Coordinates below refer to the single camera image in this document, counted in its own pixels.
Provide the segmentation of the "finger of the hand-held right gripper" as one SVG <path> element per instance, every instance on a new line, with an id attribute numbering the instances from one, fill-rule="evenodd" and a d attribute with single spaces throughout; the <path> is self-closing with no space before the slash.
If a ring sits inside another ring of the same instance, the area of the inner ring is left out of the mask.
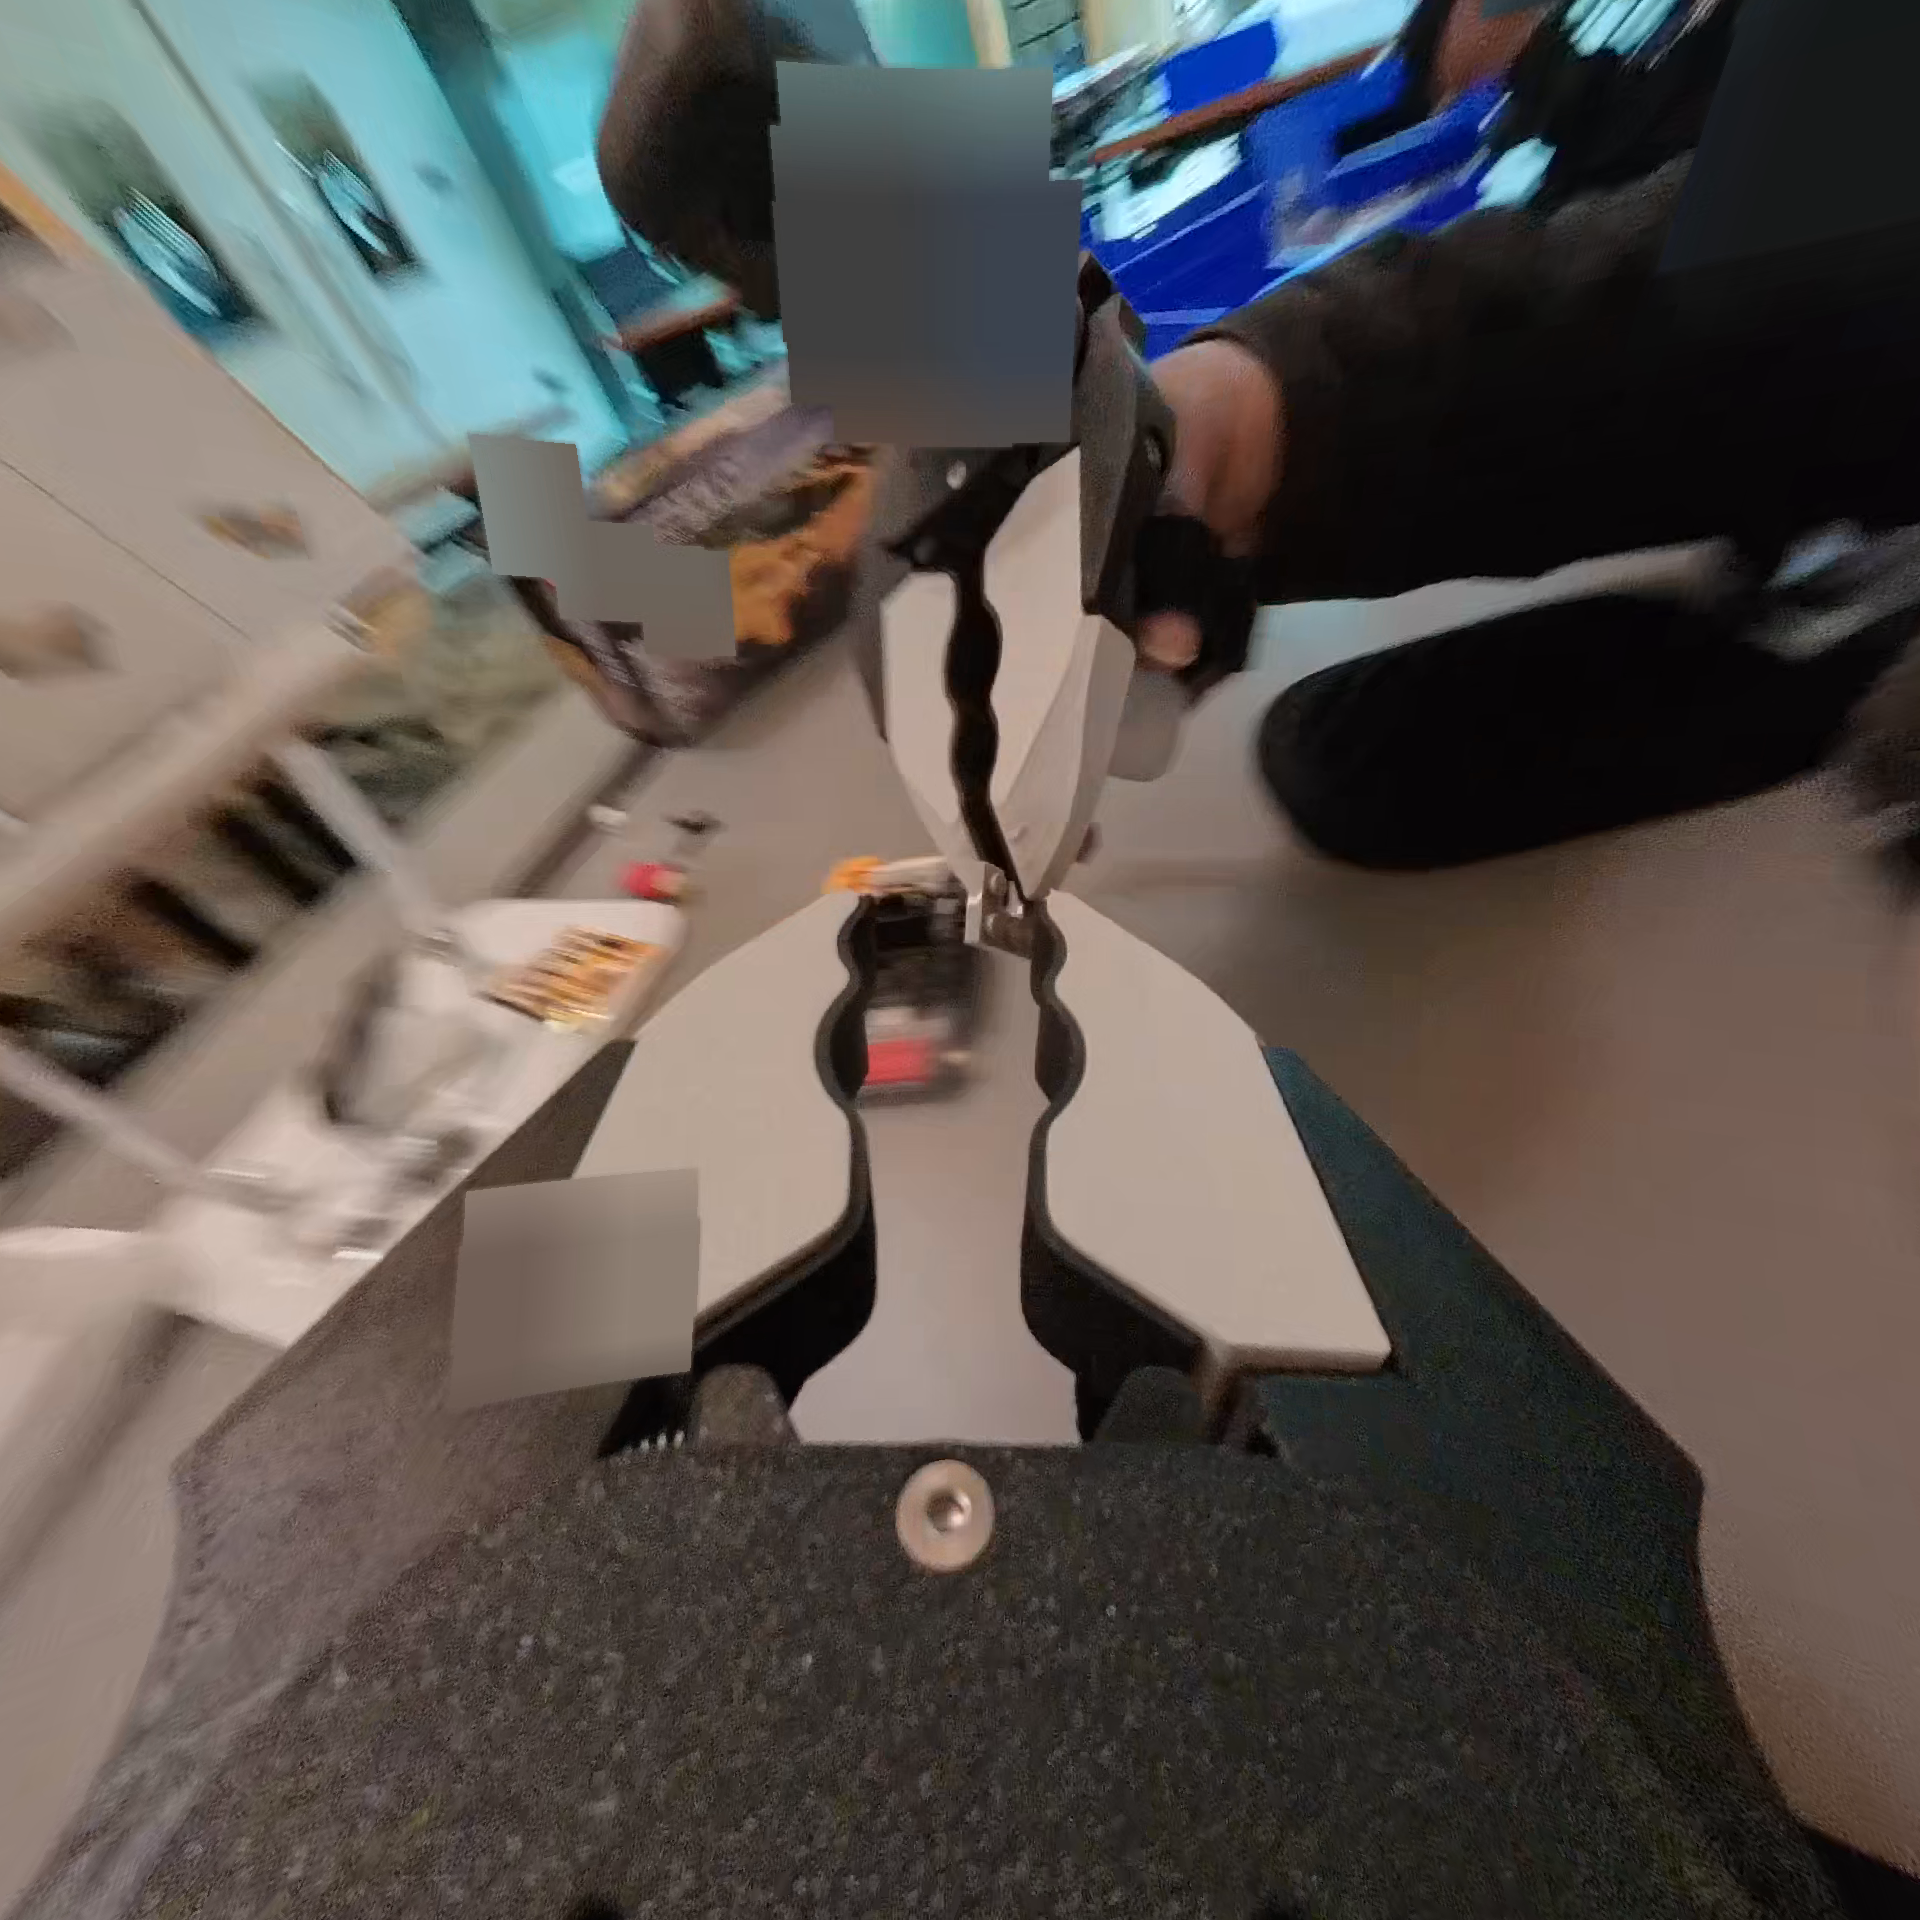
<path id="1" fill-rule="evenodd" d="M 991 864 L 991 617 L 974 583 L 912 570 L 879 609 L 881 732 L 963 894 Z"/>
<path id="2" fill-rule="evenodd" d="M 1026 482 L 979 562 L 998 652 L 970 879 L 995 873 L 1022 899 L 1046 897 L 1079 862 L 1136 672 L 1134 644 L 1085 609 L 1081 494 L 1083 452 L 1070 448 Z"/>

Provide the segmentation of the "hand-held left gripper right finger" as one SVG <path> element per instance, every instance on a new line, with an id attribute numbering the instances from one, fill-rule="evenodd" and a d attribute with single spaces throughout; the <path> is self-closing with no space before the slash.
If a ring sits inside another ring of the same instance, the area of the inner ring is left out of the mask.
<path id="1" fill-rule="evenodd" d="M 1389 1335 L 1247 1022 L 1089 903 L 1031 961 L 1045 1114 L 1024 1191 L 1024 1323 L 1081 1427 L 1137 1369 L 1218 1425 L 1249 1382 L 1368 1378 Z"/>

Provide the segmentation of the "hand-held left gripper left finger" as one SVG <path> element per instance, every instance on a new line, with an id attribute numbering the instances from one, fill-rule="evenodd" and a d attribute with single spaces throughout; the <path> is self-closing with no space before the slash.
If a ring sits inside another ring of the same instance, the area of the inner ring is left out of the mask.
<path id="1" fill-rule="evenodd" d="M 878 1295 L 866 1081 L 872 903 L 818 897 L 715 961 L 639 1028 L 573 1175 L 689 1172 L 689 1356 L 761 1369 L 783 1403 L 867 1326 Z"/>

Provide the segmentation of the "toy brick car model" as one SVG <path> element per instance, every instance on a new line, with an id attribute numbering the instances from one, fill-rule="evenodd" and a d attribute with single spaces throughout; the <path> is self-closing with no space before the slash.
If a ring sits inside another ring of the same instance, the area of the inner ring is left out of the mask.
<path id="1" fill-rule="evenodd" d="M 870 906 L 863 1015 L 872 1102 L 946 1098 L 970 1071 L 984 1008 L 984 959 L 966 940 L 968 897 L 934 856 L 837 862 L 822 889 Z"/>

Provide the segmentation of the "grey desk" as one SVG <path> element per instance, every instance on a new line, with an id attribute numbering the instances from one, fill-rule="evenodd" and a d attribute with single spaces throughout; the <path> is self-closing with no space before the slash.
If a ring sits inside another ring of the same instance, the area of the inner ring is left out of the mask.
<path id="1" fill-rule="evenodd" d="M 1915 1875 L 1915 902 L 1827 779 L 1457 873 L 1310 856 L 1251 732 L 1301 678 L 1519 590 L 1285 609 L 1079 891 L 1304 1064 L 1681 1446 L 1714 1624 L 1779 1787 Z M 442 1208 L 297 1351 L 179 1323 L 3 1594 L 3 1916 L 120 1745 L 208 1430 L 309 1594 L 371 1574 L 309 1490 L 442 1527 L 584 1452 L 583 1402 L 440 1419 Z"/>

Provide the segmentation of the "person's right hand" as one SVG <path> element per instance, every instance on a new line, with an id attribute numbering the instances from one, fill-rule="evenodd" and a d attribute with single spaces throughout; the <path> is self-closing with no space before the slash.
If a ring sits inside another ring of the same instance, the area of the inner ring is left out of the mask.
<path id="1" fill-rule="evenodd" d="M 1285 466 L 1285 395 L 1247 316 L 1194 332 L 1149 376 L 1169 455 L 1136 543 L 1136 652 L 1158 672 L 1201 679 L 1234 670 L 1251 627 L 1254 558 Z"/>

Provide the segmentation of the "orange striped sticker sheet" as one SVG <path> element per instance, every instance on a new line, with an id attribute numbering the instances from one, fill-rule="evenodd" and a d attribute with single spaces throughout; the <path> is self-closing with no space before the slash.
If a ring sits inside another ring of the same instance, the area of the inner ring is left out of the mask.
<path id="1" fill-rule="evenodd" d="M 606 929 L 568 927 L 545 946 L 495 967 L 479 1000 L 559 1033 L 615 1019 L 654 980 L 665 948 Z"/>

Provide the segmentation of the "black toy box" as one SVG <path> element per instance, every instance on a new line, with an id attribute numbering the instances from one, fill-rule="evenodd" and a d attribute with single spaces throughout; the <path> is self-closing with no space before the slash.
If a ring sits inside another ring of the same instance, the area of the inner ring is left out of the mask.
<path id="1" fill-rule="evenodd" d="M 511 582 L 553 659 L 611 728 L 682 751 L 841 627 L 872 503 L 872 450 L 829 433 L 826 416 L 793 407 L 781 380 L 765 380 L 592 480 L 598 520 L 723 551 L 736 625 L 727 659 L 670 659 L 635 625 L 566 620 L 547 583 Z"/>

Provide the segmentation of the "person's dark fleece jacket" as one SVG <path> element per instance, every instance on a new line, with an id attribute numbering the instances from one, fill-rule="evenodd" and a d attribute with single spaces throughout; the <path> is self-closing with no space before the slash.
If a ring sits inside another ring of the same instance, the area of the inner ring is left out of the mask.
<path id="1" fill-rule="evenodd" d="M 1761 604 L 1608 592 L 1326 668 L 1266 711 L 1254 762 L 1307 848 L 1439 873 L 1751 801 L 1810 775 L 1915 640 L 1915 594 L 1839 610 L 1810 656 Z"/>

